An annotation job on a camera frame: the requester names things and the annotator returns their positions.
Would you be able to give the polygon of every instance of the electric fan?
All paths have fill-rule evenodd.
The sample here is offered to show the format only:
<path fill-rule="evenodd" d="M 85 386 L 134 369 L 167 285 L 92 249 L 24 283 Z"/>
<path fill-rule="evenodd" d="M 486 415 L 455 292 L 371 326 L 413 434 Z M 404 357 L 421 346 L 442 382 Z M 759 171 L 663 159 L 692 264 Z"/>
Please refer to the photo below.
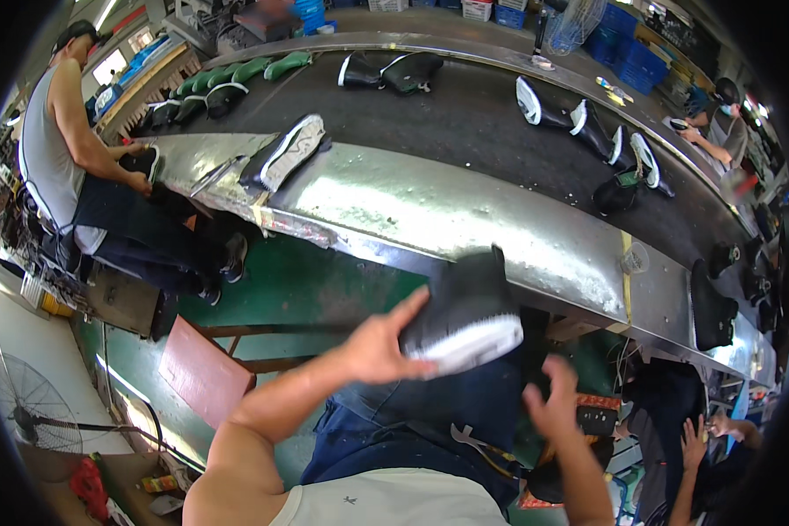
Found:
<path fill-rule="evenodd" d="M 605 14 L 608 0 L 569 0 L 563 13 L 549 19 L 544 50 L 562 57 L 581 46 Z"/>
<path fill-rule="evenodd" d="M 37 448 L 82 452 L 82 434 L 70 407 L 28 363 L 0 353 L 0 415 L 10 436 Z"/>

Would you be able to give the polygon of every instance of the person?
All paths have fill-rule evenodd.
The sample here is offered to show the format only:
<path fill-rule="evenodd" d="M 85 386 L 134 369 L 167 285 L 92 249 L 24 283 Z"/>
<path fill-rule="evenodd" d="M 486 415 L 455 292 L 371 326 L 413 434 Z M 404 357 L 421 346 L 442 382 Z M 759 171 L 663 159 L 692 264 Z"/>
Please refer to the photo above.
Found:
<path fill-rule="evenodd" d="M 742 99 L 734 81 L 722 77 L 716 82 L 714 100 L 678 134 L 694 143 L 719 175 L 742 162 L 748 145 L 746 121 L 740 115 Z"/>
<path fill-rule="evenodd" d="M 88 124 L 82 69 L 102 37 L 87 20 L 71 24 L 53 46 L 50 68 L 29 98 L 18 161 L 21 177 L 61 240 L 81 253 L 174 294 L 216 305 L 221 279 L 242 277 L 247 241 L 225 246 L 198 237 L 159 206 L 147 174 L 117 161 L 142 145 L 106 147 Z"/>
<path fill-rule="evenodd" d="M 729 435 L 737 444 L 727 458 L 703 468 L 707 452 L 704 417 L 699 416 L 698 429 L 689 419 L 686 420 L 681 441 L 684 475 L 672 507 L 670 526 L 712 526 L 721 522 L 723 506 L 728 503 L 737 484 L 745 478 L 754 453 L 762 446 L 762 434 L 753 422 L 733 420 L 723 412 L 710 417 L 707 430 L 716 437 Z"/>
<path fill-rule="evenodd" d="M 568 363 L 544 361 L 546 403 L 534 385 L 523 389 L 520 348 L 463 373 L 417 380 L 436 365 L 405 358 L 398 335 L 428 296 L 421 287 L 338 347 L 248 393 L 217 430 L 183 523 L 500 526 L 519 480 L 452 440 L 451 424 L 471 425 L 472 437 L 508 451 L 523 399 L 556 447 L 569 523 L 613 524 L 602 470 L 576 425 L 577 377 Z M 274 447 L 325 401 L 312 460 L 301 485 L 286 491 Z"/>

